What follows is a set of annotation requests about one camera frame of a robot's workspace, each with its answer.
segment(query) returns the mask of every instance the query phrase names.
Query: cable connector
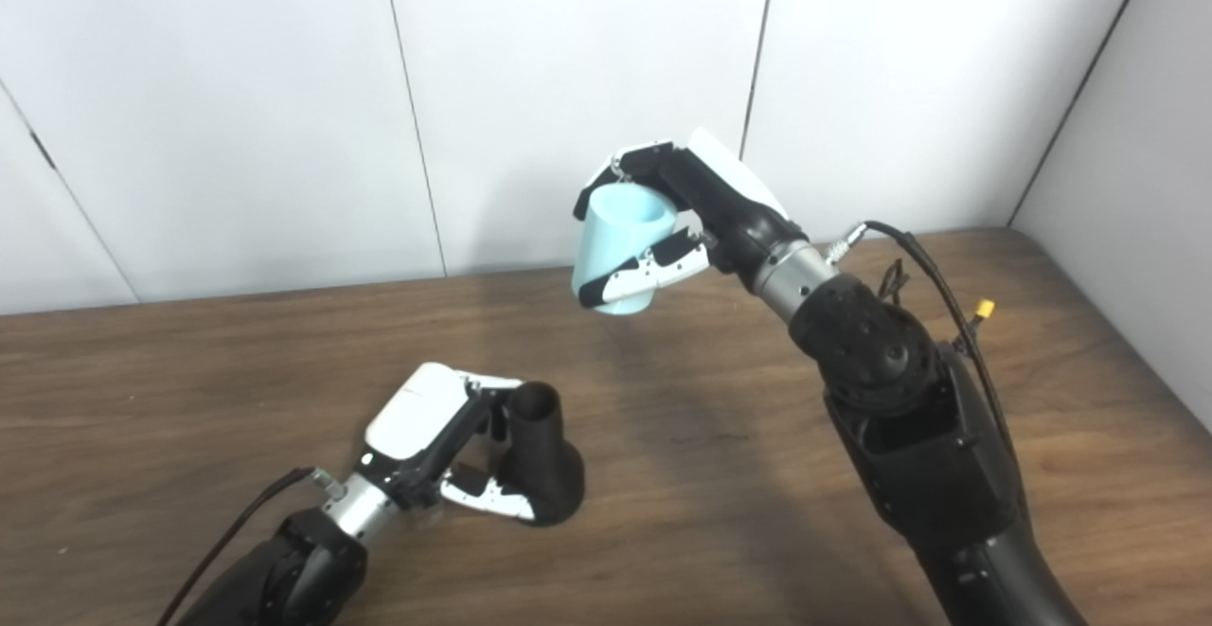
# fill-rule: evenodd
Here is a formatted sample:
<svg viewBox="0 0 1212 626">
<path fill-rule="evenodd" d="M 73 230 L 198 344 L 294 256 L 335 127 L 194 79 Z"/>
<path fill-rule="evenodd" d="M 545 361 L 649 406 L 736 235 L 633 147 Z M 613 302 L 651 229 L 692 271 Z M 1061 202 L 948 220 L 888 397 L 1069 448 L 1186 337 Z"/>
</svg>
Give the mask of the cable connector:
<svg viewBox="0 0 1212 626">
<path fill-rule="evenodd" d="M 984 321 L 987 321 L 989 316 L 993 315 L 994 308 L 996 308 L 996 305 L 995 303 L 993 303 L 993 299 L 981 299 L 981 303 L 977 303 L 977 311 L 972 316 L 972 320 L 970 320 L 967 323 L 968 332 L 972 333 L 973 341 L 977 338 L 977 328 L 979 328 L 981 325 L 984 323 Z M 951 341 L 951 346 L 954 346 L 954 349 L 959 351 L 959 354 L 966 355 L 966 357 L 972 358 L 972 351 L 968 349 L 968 345 L 965 345 L 962 335 L 956 337 L 955 341 Z"/>
<path fill-rule="evenodd" d="M 316 484 L 316 487 L 322 489 L 324 493 L 327 493 L 331 500 L 339 501 L 342 498 L 345 498 L 345 494 L 348 493 L 345 484 L 337 482 L 336 476 L 328 475 L 328 471 L 315 467 L 310 476 L 311 483 Z"/>
<path fill-rule="evenodd" d="M 833 241 L 829 249 L 825 251 L 825 263 L 830 266 L 835 266 L 836 263 L 840 263 L 840 260 L 850 253 L 851 247 L 856 246 L 858 241 L 862 241 L 863 235 L 865 234 L 867 224 L 865 222 L 861 222 L 861 224 L 850 229 L 844 237 L 839 237 L 836 241 Z"/>
</svg>

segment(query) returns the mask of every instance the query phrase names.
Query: black cylindrical object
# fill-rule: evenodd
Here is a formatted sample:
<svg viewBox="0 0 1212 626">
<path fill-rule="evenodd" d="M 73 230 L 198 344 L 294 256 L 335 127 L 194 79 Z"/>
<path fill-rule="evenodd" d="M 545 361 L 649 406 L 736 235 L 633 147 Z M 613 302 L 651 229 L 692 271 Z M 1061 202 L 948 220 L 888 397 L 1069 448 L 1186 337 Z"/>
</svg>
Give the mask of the black cylindrical object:
<svg viewBox="0 0 1212 626">
<path fill-rule="evenodd" d="M 513 443 L 497 479 L 531 500 L 534 527 L 564 522 L 585 498 L 585 466 L 564 440 L 560 395 L 543 381 L 527 381 L 513 390 L 505 409 Z"/>
<path fill-rule="evenodd" d="M 919 552 L 917 561 L 956 626 L 1086 626 L 1023 519 L 988 541 Z"/>
</svg>

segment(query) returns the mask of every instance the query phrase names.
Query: white wall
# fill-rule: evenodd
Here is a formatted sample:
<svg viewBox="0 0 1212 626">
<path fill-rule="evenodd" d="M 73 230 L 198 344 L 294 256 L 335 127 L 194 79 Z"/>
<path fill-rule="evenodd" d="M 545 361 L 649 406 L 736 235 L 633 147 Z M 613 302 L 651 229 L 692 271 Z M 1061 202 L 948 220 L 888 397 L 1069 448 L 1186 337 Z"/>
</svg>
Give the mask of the white wall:
<svg viewBox="0 0 1212 626">
<path fill-rule="evenodd" d="M 1119 1 L 771 0 L 745 160 L 814 237 L 996 224 Z M 0 79 L 142 301 L 532 268 L 617 148 L 738 150 L 765 2 L 0 0 Z"/>
<path fill-rule="evenodd" d="M 0 0 L 0 36 L 143 301 L 441 276 L 389 0 Z"/>
<path fill-rule="evenodd" d="M 1212 429 L 1210 10 L 1132 0 L 1014 228 Z"/>
<path fill-rule="evenodd" d="M 744 159 L 814 239 L 1005 225 L 1122 0 L 771 0 Z"/>
<path fill-rule="evenodd" d="M 395 0 L 446 266 L 571 263 L 618 148 L 739 147 L 765 0 Z"/>
<path fill-rule="evenodd" d="M 0 311 L 128 303 L 135 294 L 0 88 Z"/>
</svg>

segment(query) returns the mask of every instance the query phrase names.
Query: black cable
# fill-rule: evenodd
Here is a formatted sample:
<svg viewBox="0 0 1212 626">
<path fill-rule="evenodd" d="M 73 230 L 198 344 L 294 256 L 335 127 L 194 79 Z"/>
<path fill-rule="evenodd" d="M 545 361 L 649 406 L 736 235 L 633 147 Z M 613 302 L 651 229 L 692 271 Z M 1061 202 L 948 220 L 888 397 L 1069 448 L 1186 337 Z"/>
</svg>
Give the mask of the black cable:
<svg viewBox="0 0 1212 626">
<path fill-rule="evenodd" d="M 1018 454 L 1014 453 L 1014 442 L 1010 437 L 1010 427 L 1006 424 L 1006 415 L 1001 409 L 1001 401 L 997 398 L 997 390 L 994 387 L 993 377 L 989 375 L 989 368 L 985 366 L 984 357 L 981 354 L 981 346 L 977 345 L 977 338 L 972 335 L 972 328 L 968 327 L 967 320 L 964 316 L 964 310 L 960 308 L 960 303 L 955 299 L 955 293 L 951 293 L 951 287 L 948 286 L 947 281 L 943 280 L 943 274 L 938 269 L 938 264 L 934 259 L 930 258 L 926 249 L 917 242 L 916 237 L 913 237 L 911 232 L 904 232 L 904 230 L 891 228 L 888 224 L 882 224 L 879 220 L 864 222 L 867 228 L 876 230 L 876 232 L 884 232 L 887 237 L 892 237 L 901 246 L 901 249 L 909 254 L 917 266 L 926 272 L 926 276 L 934 282 L 934 288 L 942 294 L 943 301 L 947 305 L 947 310 L 951 314 L 951 320 L 955 320 L 956 328 L 960 329 L 960 338 L 964 344 L 970 349 L 968 354 L 972 355 L 972 363 L 977 368 L 977 375 L 981 379 L 981 387 L 985 394 L 985 402 L 989 404 L 989 410 L 993 414 L 993 420 L 997 426 L 997 432 L 1000 432 L 1002 440 L 1006 443 L 1006 449 L 1010 450 L 1010 456 L 1014 463 L 1018 463 Z M 1019 487 L 1022 488 L 1022 472 L 1019 472 Z"/>
<path fill-rule="evenodd" d="M 235 518 L 235 522 L 231 523 L 231 527 L 228 527 L 228 530 L 224 532 L 222 536 L 219 536 L 218 542 L 215 544 L 215 547 L 211 549 L 211 552 L 206 553 L 206 557 L 204 557 L 202 561 L 198 563 L 198 567 L 194 568 L 194 572 L 189 575 L 188 579 L 185 579 L 185 582 L 182 584 L 181 588 L 177 591 L 177 595 L 172 597 L 172 602 L 168 603 L 168 608 L 165 608 L 164 614 L 160 615 L 160 620 L 156 621 L 156 626 L 167 626 L 168 620 L 172 619 L 173 613 L 177 611 L 177 608 L 181 607 L 181 603 L 185 601 L 185 596 L 189 595 L 189 591 L 194 587 L 194 584 L 198 584 L 198 580 L 202 578 L 202 574 L 206 572 L 207 567 L 211 565 L 212 562 L 215 562 L 215 558 L 218 557 L 221 552 L 223 552 L 223 549 L 227 547 L 228 542 L 230 542 L 230 540 L 240 532 L 240 528 L 244 527 L 245 522 L 248 522 L 252 515 L 257 512 L 257 509 L 259 509 L 259 506 L 265 505 L 265 501 L 268 501 L 269 498 L 276 496 L 278 493 L 282 493 L 284 490 L 286 490 L 286 488 L 288 488 L 290 484 L 295 484 L 302 482 L 303 479 L 307 479 L 308 476 L 311 476 L 313 472 L 315 472 L 315 467 L 295 467 L 295 470 L 291 470 L 286 475 L 281 476 L 281 478 L 278 479 L 278 482 L 274 482 L 273 484 L 269 484 L 269 487 L 265 487 L 265 490 L 261 492 L 261 495 L 256 496 L 255 500 L 251 501 L 251 504 L 248 504 L 248 506 L 244 510 L 244 512 L 240 513 L 240 517 Z"/>
</svg>

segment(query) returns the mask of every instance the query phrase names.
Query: yellow connector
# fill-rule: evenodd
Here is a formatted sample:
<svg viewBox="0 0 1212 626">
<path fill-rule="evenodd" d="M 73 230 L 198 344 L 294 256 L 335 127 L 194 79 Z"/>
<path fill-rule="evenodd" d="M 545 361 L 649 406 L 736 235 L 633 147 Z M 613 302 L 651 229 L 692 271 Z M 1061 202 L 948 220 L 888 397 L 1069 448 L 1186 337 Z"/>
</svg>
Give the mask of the yellow connector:
<svg viewBox="0 0 1212 626">
<path fill-rule="evenodd" d="M 991 299 L 981 299 L 981 303 L 978 303 L 977 305 L 977 318 L 979 320 L 989 318 L 989 316 L 993 315 L 993 310 L 995 306 L 996 305 L 995 303 L 991 301 Z"/>
</svg>

